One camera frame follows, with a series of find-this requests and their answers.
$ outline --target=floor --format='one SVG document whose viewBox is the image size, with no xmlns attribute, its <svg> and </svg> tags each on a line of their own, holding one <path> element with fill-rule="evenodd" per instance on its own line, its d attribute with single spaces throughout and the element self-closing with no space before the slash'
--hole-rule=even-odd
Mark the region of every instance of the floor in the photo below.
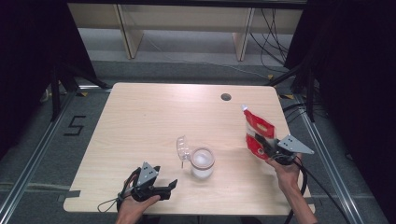
<svg viewBox="0 0 396 224">
<path fill-rule="evenodd" d="M 146 31 L 136 58 L 128 60 L 119 31 L 80 29 L 80 33 L 97 75 L 108 82 L 130 80 L 131 78 L 125 74 L 131 68 L 138 69 L 142 74 L 136 75 L 132 81 L 177 81 L 176 77 L 169 77 L 166 80 L 148 79 L 151 74 L 145 71 L 166 73 L 179 69 L 184 72 L 193 69 L 194 71 L 203 71 L 202 76 L 207 80 L 198 78 L 200 81 L 216 84 L 213 77 L 206 77 L 206 74 L 204 74 L 207 71 L 205 67 L 208 67 L 213 69 L 210 71 L 219 71 L 224 76 L 233 78 L 226 84 L 239 85 L 261 85 L 268 81 L 268 75 L 279 76 L 286 71 L 278 60 L 274 60 L 267 53 L 262 55 L 261 48 L 255 44 L 252 38 L 249 39 L 247 45 L 245 60 L 238 62 L 234 54 L 231 34 Z M 260 34 L 255 34 L 255 36 L 263 42 Z M 278 36 L 279 42 L 286 48 L 289 46 L 291 39 L 291 35 Z M 268 50 L 282 61 L 278 49 L 268 47 Z M 186 82 L 194 81 L 191 79 L 183 80 Z M 290 94 L 289 86 L 291 82 L 292 78 L 279 84 L 276 87 L 278 94 L 281 96 Z M 82 85 L 90 84 L 84 82 L 84 80 L 81 80 L 80 83 Z M 67 104 L 67 110 L 64 112 L 64 117 L 59 120 L 58 126 L 53 129 L 53 133 L 48 133 L 49 126 L 52 125 L 49 120 L 51 103 L 50 101 L 43 102 L 42 106 L 35 112 L 31 123 L 21 138 L 21 142 L 0 161 L 0 202 L 7 199 L 15 183 L 21 183 L 22 180 L 26 181 L 26 185 L 21 188 L 21 192 L 24 193 L 16 193 L 17 203 L 9 208 L 8 213 L 10 215 L 7 219 L 2 220 L 2 223 L 114 222 L 115 214 L 70 214 L 62 208 L 64 196 L 71 181 L 73 181 L 74 174 L 109 94 L 108 91 L 87 92 L 88 97 L 81 95 L 70 97 L 67 94 L 62 96 L 64 104 Z M 304 95 L 301 99 L 296 96 L 292 100 L 285 96 L 285 98 L 280 99 L 280 102 L 285 108 L 303 99 Z M 311 170 L 321 185 L 329 190 L 330 195 L 334 197 L 337 203 L 343 201 L 344 196 L 340 195 L 340 187 L 335 186 L 332 176 L 335 176 L 336 180 L 340 178 L 341 190 L 346 190 L 346 193 L 350 194 L 353 200 L 351 205 L 357 206 L 357 208 L 352 207 L 352 210 L 355 211 L 352 214 L 356 218 L 352 223 L 387 223 L 376 204 L 375 198 L 365 186 L 359 170 L 353 161 L 346 157 L 347 150 L 342 140 L 338 137 L 331 121 L 326 117 L 326 112 L 320 105 L 319 98 L 317 100 L 314 130 L 318 131 L 321 141 L 315 140 L 315 136 L 317 136 L 315 132 L 308 131 L 312 129 L 312 124 L 307 121 L 303 107 L 295 107 L 285 112 L 285 118 L 292 134 L 317 152 L 315 156 L 304 159 L 305 166 Z M 65 133 L 74 131 L 69 128 L 69 124 L 70 120 L 76 115 L 86 116 L 85 119 L 80 121 L 83 122 L 84 131 L 78 137 L 67 137 L 64 135 Z M 49 141 L 41 141 L 42 136 L 48 136 Z M 44 148 L 42 155 L 37 154 L 40 148 Z M 34 165 L 26 166 L 26 164 L 32 164 L 32 155 L 36 155 Z M 334 165 L 330 169 L 323 162 L 328 157 Z M 311 190 L 317 208 L 316 215 L 320 223 L 346 223 L 320 185 L 310 179 L 308 180 L 308 187 Z M 262 223 L 283 223 L 285 217 L 258 217 L 258 219 Z"/>
</svg>

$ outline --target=person's left hand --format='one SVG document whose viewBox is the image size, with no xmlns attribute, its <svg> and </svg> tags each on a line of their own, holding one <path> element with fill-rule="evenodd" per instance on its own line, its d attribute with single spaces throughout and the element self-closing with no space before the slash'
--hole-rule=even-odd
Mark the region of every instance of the person's left hand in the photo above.
<svg viewBox="0 0 396 224">
<path fill-rule="evenodd" d="M 128 195 L 122 202 L 117 217 L 117 224 L 135 224 L 142 217 L 143 212 L 161 199 L 160 195 L 154 195 L 143 202 L 137 202 Z"/>
</svg>

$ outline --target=gray carpet floor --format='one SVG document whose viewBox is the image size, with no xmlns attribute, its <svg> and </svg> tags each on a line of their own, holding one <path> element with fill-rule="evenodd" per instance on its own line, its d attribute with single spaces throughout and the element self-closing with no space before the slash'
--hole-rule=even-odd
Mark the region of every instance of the gray carpet floor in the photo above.
<svg viewBox="0 0 396 224">
<path fill-rule="evenodd" d="M 277 77 L 281 74 L 258 65 L 238 65 L 238 69 L 264 74 L 264 77 L 213 64 L 92 63 L 97 76 L 108 84 L 123 81 L 263 85 L 268 81 L 265 78 L 267 75 L 273 74 Z M 80 84 L 88 84 L 82 79 L 79 79 L 78 82 Z M 292 78 L 277 85 L 277 92 L 279 94 L 290 93 L 291 82 Z M 108 95 L 109 92 L 89 92 L 87 96 L 74 97 L 71 105 L 65 111 L 64 118 L 51 140 L 43 160 L 40 162 L 8 223 L 114 223 L 116 214 L 68 213 L 64 211 L 62 201 L 62 196 L 66 194 L 81 163 Z M 325 109 L 320 105 L 319 97 L 316 98 L 316 101 L 318 105 L 315 105 L 315 123 L 338 171 L 361 212 L 363 220 L 366 223 L 387 223 L 354 162 L 345 156 L 347 150 L 337 131 L 332 126 L 332 122 L 327 118 Z M 282 107 L 286 107 L 296 104 L 296 101 L 280 99 L 280 103 Z M 304 125 L 302 115 L 297 110 L 290 110 L 285 113 L 291 134 L 315 150 L 315 144 Z M 12 148 L 0 161 L 0 201 L 6 197 L 12 184 L 17 181 L 24 165 L 28 162 L 38 141 L 50 124 L 50 116 L 51 102 L 47 101 L 32 116 L 20 143 Z M 84 128 L 78 136 L 65 136 L 65 133 L 76 132 L 76 129 L 68 127 L 74 116 L 85 116 L 85 119 L 76 119 L 75 121 L 75 124 L 83 125 Z M 304 165 L 327 188 L 334 199 L 339 202 L 318 153 L 305 156 Z M 308 187 L 311 190 L 316 206 L 316 215 L 320 223 L 346 223 L 328 196 L 309 177 Z M 285 218 L 258 217 L 262 223 L 283 223 Z"/>
</svg>

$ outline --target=light wood tabletop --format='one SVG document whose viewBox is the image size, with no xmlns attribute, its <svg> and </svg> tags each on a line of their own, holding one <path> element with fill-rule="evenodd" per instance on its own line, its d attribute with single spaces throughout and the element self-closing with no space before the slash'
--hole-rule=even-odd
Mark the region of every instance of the light wood tabletop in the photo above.
<svg viewBox="0 0 396 224">
<path fill-rule="evenodd" d="M 224 101 L 224 93 L 231 100 Z M 116 84 L 70 189 L 80 190 L 79 197 L 67 198 L 64 209 L 97 212 L 146 161 L 161 166 L 155 187 L 178 180 L 170 200 L 155 203 L 146 214 L 286 215 L 290 207 L 274 168 L 247 148 L 241 105 L 273 123 L 279 139 L 290 133 L 272 87 Z M 212 149 L 216 161 L 208 179 L 193 176 L 189 162 L 181 168 L 177 138 L 183 135 L 191 147 Z M 310 197 L 309 189 L 304 196 Z M 116 206 L 109 210 L 116 211 Z"/>
</svg>

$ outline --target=table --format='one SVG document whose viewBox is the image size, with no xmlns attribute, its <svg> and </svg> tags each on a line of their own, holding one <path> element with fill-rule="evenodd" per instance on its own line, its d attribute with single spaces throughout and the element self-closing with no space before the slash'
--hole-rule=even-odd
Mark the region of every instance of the table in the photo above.
<svg viewBox="0 0 396 224">
<path fill-rule="evenodd" d="M 224 93 L 231 100 L 222 100 Z M 279 138 L 289 133 L 272 87 L 116 84 L 70 189 L 80 195 L 67 198 L 64 209 L 97 212 L 97 205 L 115 198 L 129 174 L 147 161 L 161 166 L 154 186 L 178 180 L 170 200 L 154 204 L 147 214 L 286 215 L 290 207 L 274 169 L 247 149 L 242 104 L 270 120 Z M 190 146 L 214 151 L 208 179 L 191 175 L 189 163 L 181 168 L 176 140 L 182 135 Z"/>
</svg>

